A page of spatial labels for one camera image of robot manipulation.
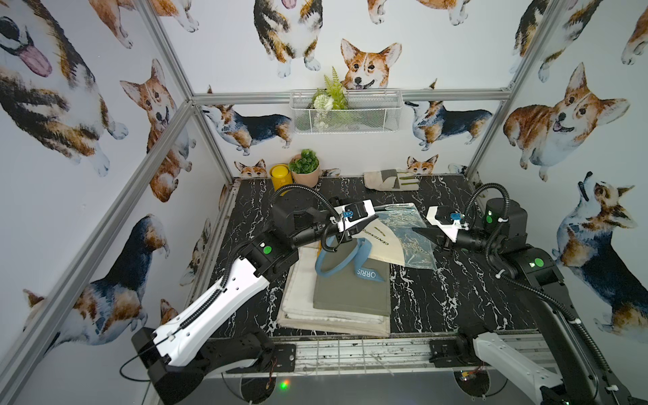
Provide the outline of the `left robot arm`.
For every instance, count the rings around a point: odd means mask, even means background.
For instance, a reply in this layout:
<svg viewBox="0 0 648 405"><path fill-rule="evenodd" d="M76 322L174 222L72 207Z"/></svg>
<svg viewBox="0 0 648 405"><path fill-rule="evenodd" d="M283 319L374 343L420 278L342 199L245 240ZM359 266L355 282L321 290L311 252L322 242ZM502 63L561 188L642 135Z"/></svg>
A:
<svg viewBox="0 0 648 405"><path fill-rule="evenodd" d="M258 333L230 340L214 333L248 300L299 259L298 249L344 233L344 214L317 190L299 184L273 194L260 234L233 249L221 279L178 316L133 336L133 347L163 404L188 397L213 371L249 368L272 345Z"/></svg>

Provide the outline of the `white bag with yellow handles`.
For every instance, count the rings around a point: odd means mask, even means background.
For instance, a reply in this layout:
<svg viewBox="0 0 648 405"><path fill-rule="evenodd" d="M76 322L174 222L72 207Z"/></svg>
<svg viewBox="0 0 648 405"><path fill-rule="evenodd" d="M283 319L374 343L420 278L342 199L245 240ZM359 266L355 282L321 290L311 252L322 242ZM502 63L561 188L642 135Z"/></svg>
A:
<svg viewBox="0 0 648 405"><path fill-rule="evenodd" d="M317 281L315 264L318 253L317 243L299 249L300 259L290 269L283 298L287 296L295 300L308 300L314 307L313 297Z"/></svg>

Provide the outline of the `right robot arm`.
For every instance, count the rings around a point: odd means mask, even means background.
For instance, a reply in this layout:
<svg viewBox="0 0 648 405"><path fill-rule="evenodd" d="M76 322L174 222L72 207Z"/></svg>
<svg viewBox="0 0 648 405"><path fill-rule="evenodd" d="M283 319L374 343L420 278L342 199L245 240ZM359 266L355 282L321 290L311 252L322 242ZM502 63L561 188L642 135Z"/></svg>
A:
<svg viewBox="0 0 648 405"><path fill-rule="evenodd" d="M463 210L434 206L429 226L416 229L443 251L480 253L494 276L511 285L533 315L555 359L551 372L494 332L461 333L470 359L492 366L536 404L641 404L614 374L572 307L551 256L527 242L528 214L497 183L486 183Z"/></svg>

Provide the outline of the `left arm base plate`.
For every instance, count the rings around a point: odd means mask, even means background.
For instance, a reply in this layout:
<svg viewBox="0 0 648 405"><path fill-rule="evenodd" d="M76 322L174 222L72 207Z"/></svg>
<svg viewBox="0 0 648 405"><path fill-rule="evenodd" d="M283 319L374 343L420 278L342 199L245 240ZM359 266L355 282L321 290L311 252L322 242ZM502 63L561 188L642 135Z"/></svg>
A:
<svg viewBox="0 0 648 405"><path fill-rule="evenodd" d="M295 344L278 344L264 349L252 367L260 373L293 372L295 370L297 347Z"/></svg>

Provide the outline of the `cream bag with blue handles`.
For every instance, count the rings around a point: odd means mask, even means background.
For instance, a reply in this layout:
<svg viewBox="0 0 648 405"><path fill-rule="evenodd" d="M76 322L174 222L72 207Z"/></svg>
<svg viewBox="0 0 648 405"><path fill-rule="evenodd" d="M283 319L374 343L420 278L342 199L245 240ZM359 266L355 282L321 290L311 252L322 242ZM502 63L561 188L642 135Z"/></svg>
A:
<svg viewBox="0 0 648 405"><path fill-rule="evenodd" d="M425 228L426 222L411 202L374 206L378 219L359 234L337 233L328 239L332 249L337 249L354 239L365 238L372 245L370 258L405 268L435 270L434 244L412 231Z"/></svg>

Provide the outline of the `cream canvas bag with print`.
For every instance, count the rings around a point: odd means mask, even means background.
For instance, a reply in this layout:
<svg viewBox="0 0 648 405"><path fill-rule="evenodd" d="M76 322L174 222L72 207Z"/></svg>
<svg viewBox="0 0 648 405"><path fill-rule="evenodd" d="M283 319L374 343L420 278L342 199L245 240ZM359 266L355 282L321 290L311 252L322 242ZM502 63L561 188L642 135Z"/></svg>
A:
<svg viewBox="0 0 648 405"><path fill-rule="evenodd" d="M281 327L359 336L388 337L391 332L389 317L317 310L308 300L287 296L281 302L277 322Z"/></svg>

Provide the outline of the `grey-green canvas bag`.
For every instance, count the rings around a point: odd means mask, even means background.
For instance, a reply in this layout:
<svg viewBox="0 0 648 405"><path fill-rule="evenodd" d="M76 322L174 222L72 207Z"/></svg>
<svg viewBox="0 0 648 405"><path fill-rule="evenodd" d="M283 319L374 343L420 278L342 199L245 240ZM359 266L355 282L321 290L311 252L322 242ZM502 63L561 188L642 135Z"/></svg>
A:
<svg viewBox="0 0 648 405"><path fill-rule="evenodd" d="M321 251L315 263L315 309L391 315L390 266L371 259L371 250L371 243L359 238L335 252Z"/></svg>

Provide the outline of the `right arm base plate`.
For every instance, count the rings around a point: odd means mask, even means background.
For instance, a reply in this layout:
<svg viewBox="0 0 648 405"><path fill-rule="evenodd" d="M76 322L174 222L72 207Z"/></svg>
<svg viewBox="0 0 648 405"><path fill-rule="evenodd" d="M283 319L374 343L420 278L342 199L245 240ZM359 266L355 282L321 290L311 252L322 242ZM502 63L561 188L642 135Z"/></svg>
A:
<svg viewBox="0 0 648 405"><path fill-rule="evenodd" d="M457 335L429 342L430 363L435 367L477 367L482 361L475 354L472 339Z"/></svg>

